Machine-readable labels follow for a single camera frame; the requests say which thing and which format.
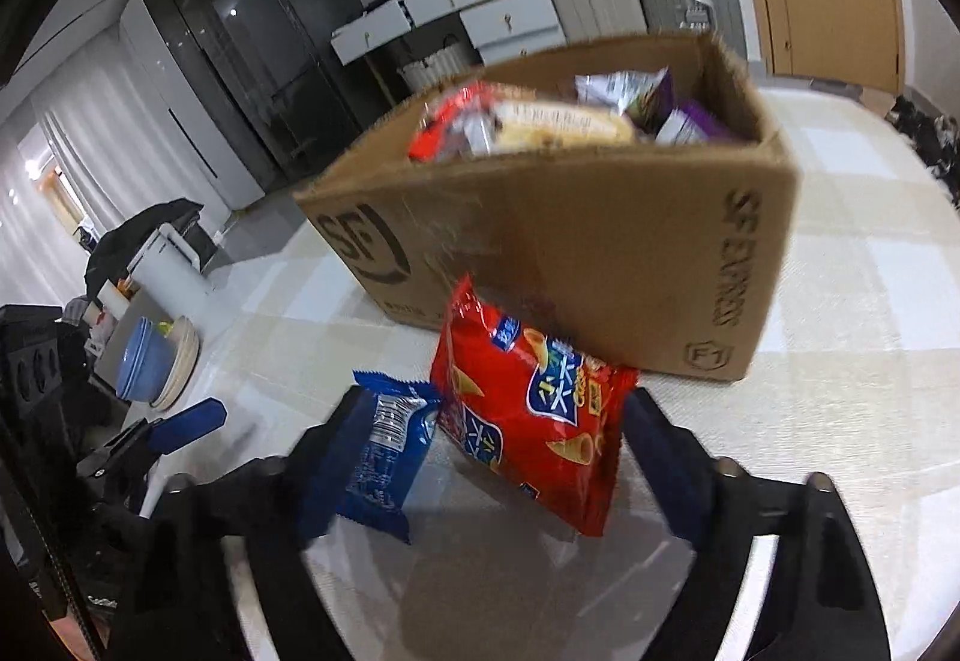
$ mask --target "white curtain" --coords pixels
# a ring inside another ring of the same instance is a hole
[[[27,176],[21,139],[11,123],[0,127],[0,306],[62,307],[85,292],[89,255]]]
[[[56,160],[102,232],[157,203],[203,204],[213,234],[229,207],[114,26],[64,62],[31,95]]]

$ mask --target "sf express box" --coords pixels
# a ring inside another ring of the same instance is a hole
[[[745,65],[710,36],[636,36],[480,71],[569,94],[576,74],[669,65],[745,145],[553,150],[413,164],[424,92],[296,200],[397,322],[438,329],[454,284],[589,354],[737,380],[763,330],[799,174]]]

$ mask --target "checkered tablecloth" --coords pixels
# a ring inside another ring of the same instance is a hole
[[[914,661],[960,602],[960,221],[880,118],[827,95],[764,94],[805,180],[760,351],[739,383],[644,381],[714,455],[761,477],[834,477],[894,658]],[[286,452],[354,368],[427,374],[436,335],[387,321],[309,225],[216,281],[240,313],[208,338],[174,411],[215,395],[229,420],[162,461],[154,495],[167,474],[213,479]],[[607,534],[593,540],[438,434],[407,503],[413,546],[338,519],[306,556],[355,657],[637,661],[691,554],[624,453]],[[275,658],[242,550],[229,549],[251,648]],[[762,579],[748,591],[759,600]],[[750,629],[738,623],[721,657],[741,658]]]

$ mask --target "bowl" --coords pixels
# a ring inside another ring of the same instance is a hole
[[[137,322],[117,377],[117,397],[152,404],[163,390],[176,359],[176,346],[146,317]]]

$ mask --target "refrigerator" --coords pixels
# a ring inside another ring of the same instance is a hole
[[[213,7],[272,122],[289,135],[285,151],[311,173],[389,111],[367,65],[345,67],[330,46],[333,31],[363,13],[360,0],[214,0]]]

